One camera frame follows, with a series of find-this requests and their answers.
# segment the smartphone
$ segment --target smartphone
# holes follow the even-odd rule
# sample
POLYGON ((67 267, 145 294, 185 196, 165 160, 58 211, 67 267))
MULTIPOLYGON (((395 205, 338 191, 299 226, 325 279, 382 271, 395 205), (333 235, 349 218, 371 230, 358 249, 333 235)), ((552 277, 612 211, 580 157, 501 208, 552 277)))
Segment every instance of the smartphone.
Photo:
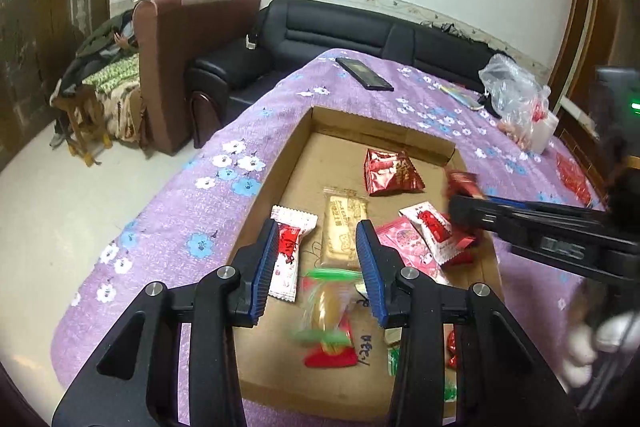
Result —
POLYGON ((468 107, 472 111, 479 111, 484 107, 481 103, 478 102, 478 100, 472 99, 468 94, 457 90, 455 87, 446 87, 441 85, 440 90, 447 93, 451 98, 458 100, 458 102, 460 102, 465 107, 468 107))
POLYGON ((340 64, 353 78, 370 91, 393 91, 394 86, 389 84, 379 74, 374 73, 361 61, 355 58, 338 57, 335 61, 340 64))

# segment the wooden stool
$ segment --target wooden stool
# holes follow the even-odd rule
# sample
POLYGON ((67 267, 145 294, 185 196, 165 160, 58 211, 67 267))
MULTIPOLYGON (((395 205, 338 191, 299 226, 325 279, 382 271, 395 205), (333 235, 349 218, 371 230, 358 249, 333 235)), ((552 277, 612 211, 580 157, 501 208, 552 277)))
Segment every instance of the wooden stool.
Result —
POLYGON ((71 123, 71 129, 73 129, 76 135, 76 139, 73 140, 68 130, 64 130, 66 144, 69 147, 71 156, 81 154, 85 165, 90 167, 96 163, 96 161, 89 152, 89 149, 87 149, 86 139, 102 140, 105 149, 111 148, 111 139, 104 126, 102 106, 98 102, 98 99, 95 98, 95 89, 92 86, 82 84, 82 86, 76 89, 75 95, 68 97, 58 96, 53 100, 53 105, 66 112, 66 115, 69 117, 69 122, 71 123), (88 107, 91 108, 93 118, 87 114, 88 107), (79 123, 76 118, 76 109, 80 113, 82 123, 79 123))

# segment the silver screw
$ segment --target silver screw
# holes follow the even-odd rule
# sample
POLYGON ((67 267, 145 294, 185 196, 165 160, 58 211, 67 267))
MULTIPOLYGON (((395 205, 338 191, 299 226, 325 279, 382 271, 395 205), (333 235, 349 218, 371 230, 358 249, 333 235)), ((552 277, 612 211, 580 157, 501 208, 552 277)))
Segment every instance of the silver screw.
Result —
POLYGON ((149 297, 155 297, 162 291, 162 283, 159 282, 150 282, 145 287, 145 293, 149 295, 149 297))
POLYGON ((476 284, 474 284, 474 293, 479 297, 486 297, 487 295, 489 295, 489 293, 491 293, 491 290, 486 284, 477 282, 476 284))
POLYGON ((233 266, 221 266, 216 273, 220 279, 230 279, 236 274, 236 269, 233 266))
POLYGON ((420 275, 420 272, 418 272, 417 269, 411 267, 411 266, 405 266, 404 268, 402 268, 400 270, 400 275, 402 277, 404 277, 405 279, 416 279, 418 277, 418 275, 420 275))

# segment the beige floor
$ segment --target beige floor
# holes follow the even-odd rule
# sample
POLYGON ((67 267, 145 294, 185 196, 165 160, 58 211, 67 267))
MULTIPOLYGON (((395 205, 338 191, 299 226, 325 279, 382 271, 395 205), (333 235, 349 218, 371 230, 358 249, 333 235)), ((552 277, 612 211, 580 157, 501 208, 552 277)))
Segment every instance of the beige floor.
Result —
POLYGON ((87 168, 44 130, 0 172, 0 360, 50 423, 62 398, 49 358, 54 328, 104 245, 194 154, 114 144, 87 168))

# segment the shoe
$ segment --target shoe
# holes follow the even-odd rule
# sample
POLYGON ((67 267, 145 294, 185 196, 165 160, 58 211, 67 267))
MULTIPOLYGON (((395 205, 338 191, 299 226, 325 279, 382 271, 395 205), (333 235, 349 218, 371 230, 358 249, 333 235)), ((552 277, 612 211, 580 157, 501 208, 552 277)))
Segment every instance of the shoe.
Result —
POLYGON ((55 133, 53 135, 53 138, 49 142, 49 147, 51 147, 52 149, 57 149, 63 144, 64 141, 65 141, 65 135, 55 133))

